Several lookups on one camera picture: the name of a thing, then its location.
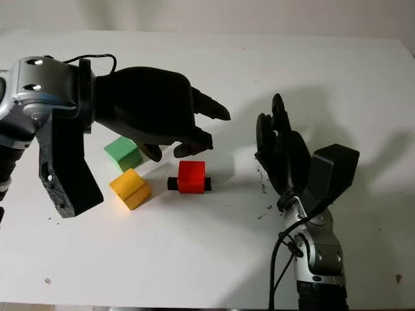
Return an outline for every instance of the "white table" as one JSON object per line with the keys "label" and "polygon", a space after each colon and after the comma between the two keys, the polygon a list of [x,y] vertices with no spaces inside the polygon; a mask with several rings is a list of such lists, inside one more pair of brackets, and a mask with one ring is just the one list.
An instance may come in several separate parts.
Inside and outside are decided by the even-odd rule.
{"label": "white table", "polygon": [[[85,153],[105,201],[64,220],[38,179],[33,142],[1,202],[6,214],[0,230],[0,301],[266,307],[270,252],[283,221],[278,196],[261,177],[263,170],[257,171],[255,122],[259,113],[270,113],[270,100],[280,92],[312,152],[332,143],[361,151],[352,188],[331,208],[345,255],[349,305],[415,306],[415,61],[400,42],[90,31],[0,34],[2,68],[29,55],[64,60],[105,52],[118,57],[119,68],[147,65],[181,72],[229,109],[230,122],[196,120],[213,134],[215,149],[190,159],[206,161],[213,191],[167,192],[167,177],[178,169],[167,148],[162,162],[147,161],[137,169],[154,195],[128,211],[108,186],[120,173],[103,147],[117,135],[95,124]],[[105,74],[110,63],[93,60],[93,68]],[[149,104],[127,91],[132,104]],[[277,271],[287,257],[282,251]],[[276,308],[296,308],[296,300],[289,270]]]}

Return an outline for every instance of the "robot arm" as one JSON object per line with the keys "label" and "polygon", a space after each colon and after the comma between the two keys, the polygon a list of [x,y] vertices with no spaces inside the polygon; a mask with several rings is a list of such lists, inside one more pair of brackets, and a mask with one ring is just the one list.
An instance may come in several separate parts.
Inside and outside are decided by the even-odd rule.
{"label": "robot arm", "polygon": [[0,71],[0,199],[36,136],[40,179],[62,217],[74,217],[103,201],[84,160],[83,135],[94,121],[159,161],[159,144],[180,141],[176,157],[213,148],[195,113],[230,120],[225,107],[179,73],[130,67],[95,77],[83,57],[78,67],[50,56],[22,58]]}
{"label": "robot arm", "polygon": [[291,130],[279,94],[273,99],[272,112],[273,116],[258,117],[255,154],[280,195],[278,209],[287,227],[272,254],[270,309],[274,309],[276,252],[282,239],[292,234],[300,311],[346,311],[342,249],[327,207],[351,185],[359,153],[333,144],[311,157],[301,135]]}

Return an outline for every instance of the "green block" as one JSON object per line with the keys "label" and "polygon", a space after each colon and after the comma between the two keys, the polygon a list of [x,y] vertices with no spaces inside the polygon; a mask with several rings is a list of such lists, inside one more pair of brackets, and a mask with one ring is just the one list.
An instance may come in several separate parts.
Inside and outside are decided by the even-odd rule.
{"label": "green block", "polygon": [[104,147],[104,149],[114,165],[122,172],[137,167],[143,160],[136,144],[123,136]]}

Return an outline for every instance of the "yellow block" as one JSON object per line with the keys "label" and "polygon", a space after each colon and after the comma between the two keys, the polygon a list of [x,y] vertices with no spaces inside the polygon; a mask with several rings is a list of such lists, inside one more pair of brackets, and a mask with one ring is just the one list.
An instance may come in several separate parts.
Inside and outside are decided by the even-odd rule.
{"label": "yellow block", "polygon": [[110,183],[111,189],[130,210],[136,209],[151,195],[151,189],[132,168]]}

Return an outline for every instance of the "black cable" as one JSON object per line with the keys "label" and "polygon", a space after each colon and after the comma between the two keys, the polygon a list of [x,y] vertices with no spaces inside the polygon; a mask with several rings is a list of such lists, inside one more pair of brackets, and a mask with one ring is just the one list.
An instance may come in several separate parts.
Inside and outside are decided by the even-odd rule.
{"label": "black cable", "polygon": [[281,274],[279,275],[278,280],[276,281],[274,288],[272,289],[272,295],[275,295],[275,291],[277,290],[277,287],[279,285],[279,283],[281,282],[281,280],[283,279],[285,272],[287,272],[288,267],[290,266],[290,263],[292,262],[292,260],[294,259],[294,254],[291,253],[290,259],[288,260],[287,264],[285,265],[283,271],[281,272]]}
{"label": "black cable", "polygon": [[112,58],[112,68],[111,68],[110,74],[114,73],[115,68],[117,67],[117,58],[113,54],[85,54],[85,55],[80,55],[80,56],[71,58],[70,60],[66,60],[63,63],[73,63],[81,58],[102,58],[102,57]]}
{"label": "black cable", "polygon": [[315,216],[317,216],[318,214],[320,214],[321,211],[318,211],[317,213],[311,213],[309,214],[307,217],[302,218],[301,220],[295,222],[294,224],[290,225],[288,228],[286,228],[286,230],[284,230],[282,233],[279,234],[279,237],[277,239],[277,242],[274,245],[274,249],[272,250],[272,255],[271,255],[271,267],[270,267],[270,297],[269,297],[269,302],[268,302],[268,309],[270,311],[274,311],[274,279],[275,279],[275,261],[277,258],[277,252],[278,249],[281,245],[281,243],[283,242],[284,238],[286,238],[287,236],[289,236],[290,232],[294,229],[296,229],[298,226],[305,224],[306,222],[308,222],[310,219],[314,218]]}

